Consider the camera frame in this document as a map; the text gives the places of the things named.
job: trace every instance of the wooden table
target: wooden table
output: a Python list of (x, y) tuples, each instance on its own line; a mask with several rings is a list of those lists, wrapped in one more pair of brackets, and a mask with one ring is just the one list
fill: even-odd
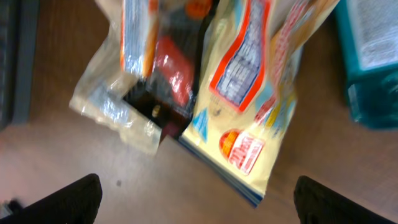
[(30, 123), (0, 133), (0, 200), (28, 205), (94, 172), (97, 223), (299, 223), (293, 189), (308, 175), (398, 222), (398, 133), (350, 119), (333, 17), (305, 46), (295, 116), (257, 209), (172, 140), (149, 157), (68, 108), (108, 26), (91, 0), (41, 1)]

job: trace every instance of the blue and orange label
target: blue and orange label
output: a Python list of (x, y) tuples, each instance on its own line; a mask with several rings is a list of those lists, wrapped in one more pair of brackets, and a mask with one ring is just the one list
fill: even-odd
[(266, 78), (269, 0), (247, 0), (241, 30), (210, 82), (212, 93), (242, 113)]

